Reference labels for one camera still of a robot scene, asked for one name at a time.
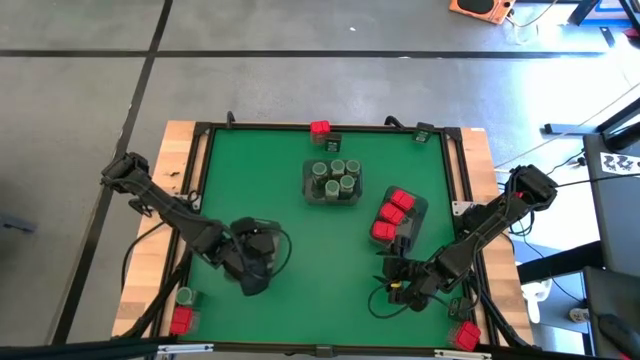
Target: red cube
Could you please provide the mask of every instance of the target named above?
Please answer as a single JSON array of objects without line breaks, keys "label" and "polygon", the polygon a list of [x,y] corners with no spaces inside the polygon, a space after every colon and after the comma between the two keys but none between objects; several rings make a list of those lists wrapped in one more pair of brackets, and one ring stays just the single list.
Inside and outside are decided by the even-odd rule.
[{"label": "red cube", "polygon": [[331,132],[331,125],[328,121],[314,121],[311,123],[311,142],[315,145],[322,145]]},{"label": "red cube", "polygon": [[399,225],[404,218],[404,212],[392,203],[386,203],[380,208],[380,216],[394,225]]},{"label": "red cube", "polygon": [[451,339],[452,345],[464,351],[473,351],[480,341],[480,329],[471,321],[462,323]]},{"label": "red cube", "polygon": [[415,204],[416,199],[402,190],[396,190],[391,195],[391,202],[404,211],[409,211]]},{"label": "red cube", "polygon": [[173,310],[169,331],[175,335],[186,335],[193,323],[193,309],[178,306]]},{"label": "red cube", "polygon": [[396,238],[396,227],[384,221],[376,221],[372,233],[378,240],[393,241]]}]

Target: green table surface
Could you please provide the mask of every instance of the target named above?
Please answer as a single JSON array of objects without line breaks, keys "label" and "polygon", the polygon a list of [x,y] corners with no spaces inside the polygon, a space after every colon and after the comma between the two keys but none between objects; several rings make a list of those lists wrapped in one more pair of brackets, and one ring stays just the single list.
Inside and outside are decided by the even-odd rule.
[{"label": "green table surface", "polygon": [[[202,214],[227,223],[243,216],[278,221],[293,241],[286,269],[263,293],[245,297],[240,287],[195,258],[189,286],[206,295],[196,331],[182,341],[217,341],[354,346],[447,346],[455,322],[433,302],[424,311],[407,310],[376,319],[367,297],[379,283],[380,250],[369,239],[385,190],[400,186],[429,202],[410,256],[426,260],[454,240],[451,199],[441,149],[407,134],[345,132],[339,154],[310,143],[305,131],[216,130],[203,195]],[[356,159],[362,164],[363,196],[352,207],[309,205],[302,195],[307,159]],[[279,261],[286,253],[279,249]],[[460,287],[443,299],[462,295]],[[376,312],[398,309],[384,291]]]}]

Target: gray floor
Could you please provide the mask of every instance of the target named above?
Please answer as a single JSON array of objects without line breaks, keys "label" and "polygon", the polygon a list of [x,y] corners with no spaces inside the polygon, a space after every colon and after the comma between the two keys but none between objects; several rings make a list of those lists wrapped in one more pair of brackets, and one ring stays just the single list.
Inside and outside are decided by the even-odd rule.
[{"label": "gray floor", "polygon": [[[0,49],[146,50],[161,8],[160,0],[0,0]],[[516,16],[542,8],[516,5]],[[567,11],[554,9],[538,41],[517,45],[510,26],[442,2],[182,0],[160,48],[606,51],[598,28],[552,21]],[[621,45],[590,59],[157,59],[129,149],[153,162],[167,120],[220,121],[227,110],[262,122],[379,124],[393,114],[406,124],[486,128],[499,164],[542,142],[541,124],[581,122],[640,81],[635,55]],[[1,210],[39,226],[33,235],[1,232],[0,284],[14,291],[0,297],[0,345],[45,341],[143,61],[0,57]],[[562,139],[520,162],[546,170],[580,148]],[[584,169],[557,172],[559,182],[584,177]],[[597,239],[588,186],[560,195],[529,240],[564,249]],[[126,200],[112,203],[70,341],[110,334],[120,262],[139,222]]]}]

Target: desk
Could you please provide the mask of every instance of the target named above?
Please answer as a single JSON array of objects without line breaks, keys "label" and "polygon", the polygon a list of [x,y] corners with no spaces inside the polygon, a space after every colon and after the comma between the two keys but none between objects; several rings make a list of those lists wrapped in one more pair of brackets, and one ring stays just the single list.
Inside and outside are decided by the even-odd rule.
[{"label": "desk", "polygon": [[[600,153],[611,153],[602,135],[584,136],[585,158],[589,178],[612,176],[602,170]],[[640,156],[640,144],[618,152],[620,155]],[[635,199],[640,198],[640,179],[626,177],[591,183],[600,241],[562,251],[544,259],[518,266],[523,283],[581,271],[586,266],[640,276],[640,223]]]},{"label": "desk", "polygon": [[[207,149],[211,149],[211,144],[207,144],[207,141],[193,141],[200,137],[206,137],[204,133],[194,136],[194,131],[199,134],[198,126],[194,122],[187,121],[170,121],[167,124],[153,179],[168,192],[176,193],[179,190],[184,192],[195,189],[203,180],[199,178],[203,165],[202,159],[210,154]],[[498,189],[486,133],[482,129],[462,129],[459,134],[464,146],[461,158],[466,160],[466,170],[474,200],[488,202],[498,195]],[[455,151],[456,145],[451,139],[447,140],[446,145],[449,149],[450,163],[452,164],[451,173],[456,193],[462,194],[463,181],[460,176],[461,168],[458,166],[458,154]],[[196,160],[193,164],[188,164],[187,161],[190,152],[196,154]],[[181,189],[185,174],[190,174],[190,184],[187,184],[190,186]],[[139,233],[146,231],[157,222],[157,218],[143,218]],[[165,270],[167,254],[171,250],[169,249],[170,235],[171,230],[164,227],[135,248],[113,328],[114,335],[126,331],[157,293]],[[182,244],[179,243],[175,251],[180,253],[183,250]],[[519,335],[526,341],[532,342],[524,301],[520,295],[520,282],[511,244],[500,237],[483,250],[483,255],[493,300]],[[173,298],[170,298],[165,307],[163,321],[158,329],[159,334],[168,333],[172,309]],[[481,308],[476,310],[476,317],[478,325],[486,329]],[[487,331],[483,331],[483,343],[488,342],[486,334]]]}]

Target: white cable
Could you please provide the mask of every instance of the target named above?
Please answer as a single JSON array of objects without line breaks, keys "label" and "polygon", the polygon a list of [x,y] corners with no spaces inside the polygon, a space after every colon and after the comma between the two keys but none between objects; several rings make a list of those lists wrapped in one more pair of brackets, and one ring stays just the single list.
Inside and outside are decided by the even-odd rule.
[{"label": "white cable", "polygon": [[551,8],[553,7],[553,5],[555,5],[557,2],[558,2],[558,0],[553,0],[553,2],[551,3],[551,5],[549,5],[546,9],[544,9],[544,11],[540,13],[540,15],[538,15],[535,19],[533,19],[533,20],[529,21],[529,22],[528,22],[528,23],[526,23],[526,24],[523,24],[523,25],[518,24],[518,23],[517,23],[513,18],[511,18],[510,16],[507,16],[507,20],[509,20],[509,22],[510,22],[510,23],[512,23],[514,26],[517,26],[517,27],[527,27],[527,26],[529,26],[529,25],[531,25],[531,24],[535,23],[536,21],[540,20],[540,19],[544,16],[544,14],[546,14],[546,13],[547,13],[547,11],[551,10]]},{"label": "white cable", "polygon": [[540,15],[538,15],[535,19],[529,21],[526,24],[519,24],[518,22],[516,22],[516,20],[511,15],[508,15],[505,18],[513,26],[513,36],[515,38],[516,44],[518,44],[518,45],[526,45],[526,44],[530,43],[531,41],[533,41],[534,39],[537,39],[540,36],[540,29],[538,28],[538,25],[536,25],[536,36],[531,38],[531,39],[529,39],[529,40],[522,41],[522,40],[520,40],[520,36],[518,35],[518,28],[525,28],[525,27],[527,27],[529,25],[533,25],[535,22],[540,20],[544,16],[544,14],[546,14],[547,11],[549,11],[553,7],[553,5],[555,5],[557,2],[558,2],[558,0],[553,0],[553,2],[546,9],[544,9],[544,11],[542,11],[540,13]]},{"label": "white cable", "polygon": [[533,151],[535,151],[535,150],[540,149],[541,147],[543,147],[543,146],[547,145],[548,143],[550,143],[550,142],[552,142],[552,141],[554,141],[554,140],[558,140],[559,138],[561,138],[561,137],[563,137],[563,136],[565,136],[565,135],[567,135],[567,134],[569,134],[569,133],[572,133],[574,130],[576,130],[576,129],[577,129],[577,128],[579,128],[580,126],[582,126],[582,125],[584,125],[584,124],[588,123],[589,121],[593,120],[594,118],[598,117],[598,116],[599,116],[600,114],[602,114],[605,110],[607,110],[611,105],[613,105],[613,104],[617,103],[618,101],[620,101],[620,99],[624,98],[624,97],[625,97],[625,96],[627,96],[629,93],[631,93],[632,91],[634,91],[638,86],[640,86],[640,83],[638,83],[638,84],[634,85],[631,89],[627,90],[624,94],[622,94],[622,95],[618,96],[618,98],[617,98],[617,99],[615,99],[614,101],[612,101],[611,103],[609,103],[609,105],[605,106],[602,110],[598,111],[597,113],[595,113],[593,116],[591,116],[591,117],[590,117],[590,118],[588,118],[587,120],[585,120],[585,121],[581,122],[580,124],[578,124],[578,125],[576,125],[576,126],[574,126],[574,127],[570,128],[569,130],[567,130],[567,131],[563,132],[562,134],[560,134],[560,135],[556,135],[556,136],[552,137],[551,139],[549,139],[549,140],[547,140],[547,141],[543,142],[542,144],[540,144],[540,145],[538,145],[538,146],[535,146],[535,147],[533,147],[533,148],[531,148],[531,149],[529,149],[529,150],[527,150],[527,151],[523,152],[522,154],[520,154],[520,155],[518,155],[518,156],[516,156],[516,157],[514,157],[514,158],[512,158],[512,159],[509,159],[509,160],[507,160],[507,161],[505,161],[505,162],[503,162],[503,163],[501,163],[501,164],[499,164],[499,165],[496,165],[496,169],[497,169],[497,168],[499,168],[499,167],[501,167],[501,166],[503,166],[503,165],[506,165],[506,164],[508,164],[508,163],[510,163],[510,162],[513,162],[513,161],[515,161],[515,160],[518,160],[518,159],[520,159],[521,157],[523,157],[523,156],[525,156],[525,155],[529,154],[530,152],[533,152]]}]

